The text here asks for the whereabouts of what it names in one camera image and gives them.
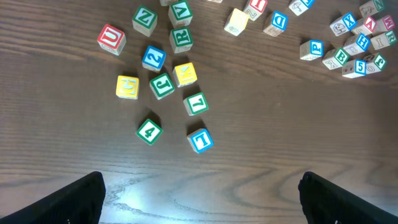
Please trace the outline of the red I block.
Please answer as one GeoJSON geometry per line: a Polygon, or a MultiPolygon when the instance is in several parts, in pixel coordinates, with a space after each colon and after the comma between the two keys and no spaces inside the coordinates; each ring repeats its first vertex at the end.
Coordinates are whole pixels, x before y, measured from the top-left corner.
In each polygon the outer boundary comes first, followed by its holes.
{"type": "Polygon", "coordinates": [[[248,0],[243,12],[246,13],[250,20],[257,20],[265,11],[268,0],[248,0]]]}

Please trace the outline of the blue 2 block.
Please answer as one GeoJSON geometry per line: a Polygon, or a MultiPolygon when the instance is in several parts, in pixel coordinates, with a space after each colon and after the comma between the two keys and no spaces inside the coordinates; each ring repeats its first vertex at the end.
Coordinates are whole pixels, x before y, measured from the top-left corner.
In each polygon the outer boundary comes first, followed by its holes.
{"type": "Polygon", "coordinates": [[[152,72],[159,73],[164,65],[167,54],[151,45],[148,46],[143,58],[142,66],[152,72]]]}

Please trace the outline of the red A block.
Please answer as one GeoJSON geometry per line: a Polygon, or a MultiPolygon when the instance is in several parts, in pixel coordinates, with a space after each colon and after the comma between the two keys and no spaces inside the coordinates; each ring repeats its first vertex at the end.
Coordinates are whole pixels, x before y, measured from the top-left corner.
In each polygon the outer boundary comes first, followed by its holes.
{"type": "Polygon", "coordinates": [[[357,21],[357,25],[352,28],[351,32],[354,35],[364,34],[370,35],[372,34],[377,27],[377,22],[372,16],[364,17],[357,21]]]}

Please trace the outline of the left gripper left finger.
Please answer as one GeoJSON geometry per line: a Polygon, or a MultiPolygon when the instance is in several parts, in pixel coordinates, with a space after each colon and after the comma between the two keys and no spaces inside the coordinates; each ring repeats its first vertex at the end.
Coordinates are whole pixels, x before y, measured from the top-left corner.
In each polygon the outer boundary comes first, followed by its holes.
{"type": "Polygon", "coordinates": [[[39,201],[1,218],[2,224],[98,224],[106,188],[94,171],[39,201]]]}

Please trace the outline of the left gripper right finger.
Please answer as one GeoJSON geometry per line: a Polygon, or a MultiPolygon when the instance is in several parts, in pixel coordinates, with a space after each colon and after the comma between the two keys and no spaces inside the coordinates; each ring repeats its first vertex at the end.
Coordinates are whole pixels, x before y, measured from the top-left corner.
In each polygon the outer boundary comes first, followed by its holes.
{"type": "Polygon", "coordinates": [[[397,217],[313,172],[299,182],[300,204],[311,224],[397,224],[397,217]]]}

